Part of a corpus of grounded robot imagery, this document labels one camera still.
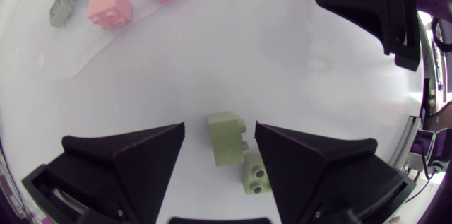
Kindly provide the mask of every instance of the white surface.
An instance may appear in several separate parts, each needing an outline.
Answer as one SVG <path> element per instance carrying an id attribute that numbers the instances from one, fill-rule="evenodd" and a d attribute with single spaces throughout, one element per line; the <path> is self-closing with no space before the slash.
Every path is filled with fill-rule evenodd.
<path id="1" fill-rule="evenodd" d="M 410 173 L 410 178 L 414 179 L 417 171 L 413 170 Z M 445 172 L 435 174 L 430 180 L 430 183 L 425 187 L 421 194 L 417 195 L 412 201 L 407 202 L 397 211 L 395 216 L 400 216 L 406 224 L 418 223 L 419 219 L 424 215 L 425 210 L 429 207 L 430 202 L 434 198 L 444 178 Z M 416 195 L 427 183 L 424 173 L 421 173 L 416 182 L 416 187 L 409 195 L 409 199 Z"/>
<path id="2" fill-rule="evenodd" d="M 177 0 L 107 45 L 75 77 L 0 87 L 7 158 L 17 180 L 62 152 L 61 137 L 107 136 L 186 122 L 158 223 L 172 216 L 279 223 L 272 194 L 246 196 L 241 165 L 216 167 L 207 116 L 256 120 L 393 155 L 418 115 L 422 64 L 397 67 L 379 41 L 314 0 Z"/>

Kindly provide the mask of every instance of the transparent plastic sheet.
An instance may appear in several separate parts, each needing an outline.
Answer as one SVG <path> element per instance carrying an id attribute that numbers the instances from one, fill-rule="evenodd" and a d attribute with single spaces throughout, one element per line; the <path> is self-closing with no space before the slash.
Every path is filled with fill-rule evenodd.
<path id="1" fill-rule="evenodd" d="M 1 40 L 0 84 L 74 77 L 105 45 L 140 19 L 164 6 L 157 0 L 130 0 L 131 22 L 102 30 L 86 18 L 89 0 L 75 0 L 66 24 L 49 24 L 55 0 L 19 0 Z"/>

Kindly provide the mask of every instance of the green block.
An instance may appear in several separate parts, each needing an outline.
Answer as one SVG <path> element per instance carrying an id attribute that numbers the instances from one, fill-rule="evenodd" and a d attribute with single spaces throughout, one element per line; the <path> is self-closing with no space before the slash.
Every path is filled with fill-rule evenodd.
<path id="1" fill-rule="evenodd" d="M 261 194 L 271 191 L 266 167 L 260 154 L 245 156 L 242 184 L 247 195 Z"/>
<path id="2" fill-rule="evenodd" d="M 61 27 L 73 11 L 71 0 L 56 0 L 50 8 L 50 25 Z"/>
<path id="3" fill-rule="evenodd" d="M 212 114 L 208 118 L 210 140 L 217 167 L 243 162 L 243 152 L 248 144 L 242 140 L 245 122 L 231 112 Z"/>

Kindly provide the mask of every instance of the peach block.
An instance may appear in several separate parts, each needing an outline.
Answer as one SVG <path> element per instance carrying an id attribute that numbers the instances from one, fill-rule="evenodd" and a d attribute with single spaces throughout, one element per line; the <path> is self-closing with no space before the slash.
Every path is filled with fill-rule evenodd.
<path id="1" fill-rule="evenodd" d="M 132 5 L 129 0 L 90 0 L 88 18 L 102 29 L 123 26 L 130 21 Z"/>

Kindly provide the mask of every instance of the cable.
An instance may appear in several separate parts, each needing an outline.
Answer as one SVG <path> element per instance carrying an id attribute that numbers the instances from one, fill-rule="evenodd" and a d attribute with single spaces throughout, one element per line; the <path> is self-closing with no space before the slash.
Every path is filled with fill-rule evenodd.
<path id="1" fill-rule="evenodd" d="M 417 174 L 416 174 L 416 177 L 415 177 L 415 179 L 413 180 L 413 181 L 417 181 L 417 178 L 419 178 L 419 175 L 421 174 L 421 172 L 420 171 L 417 171 Z"/>
<path id="2" fill-rule="evenodd" d="M 412 201 L 416 196 L 421 194 L 421 192 L 427 187 L 427 185 L 429 184 L 430 180 L 432 179 L 432 177 L 436 173 L 436 168 L 434 168 L 431 177 L 429 177 L 429 173 L 428 173 L 428 170 L 427 170 L 427 161 L 425 160 L 425 154 L 424 154 L 424 149 L 422 147 L 422 142 L 420 143 L 419 141 L 416 141 L 415 143 L 419 144 L 420 148 L 421 148 L 422 165 L 424 166 L 424 174 L 425 174 L 425 178 L 427 178 L 427 182 L 425 183 L 423 188 L 416 193 L 416 195 L 410 197 L 407 201 L 405 201 L 405 203 L 408 203 L 409 201 Z M 417 178 L 419 178 L 419 174 L 420 173 L 421 173 L 420 171 L 417 171 L 417 175 L 416 175 L 415 181 L 417 180 Z"/>
<path id="3" fill-rule="evenodd" d="M 408 199 L 407 201 L 405 201 L 405 203 L 408 203 L 410 201 L 412 201 L 416 196 L 418 196 L 419 194 L 421 194 L 421 192 L 425 189 L 425 187 L 427 187 L 427 185 L 429 184 L 430 180 L 427 180 L 427 182 L 425 183 L 425 185 L 423 186 L 423 188 L 421 190 L 419 190 L 419 192 L 416 193 L 416 195 L 410 197 L 410 199 Z"/>

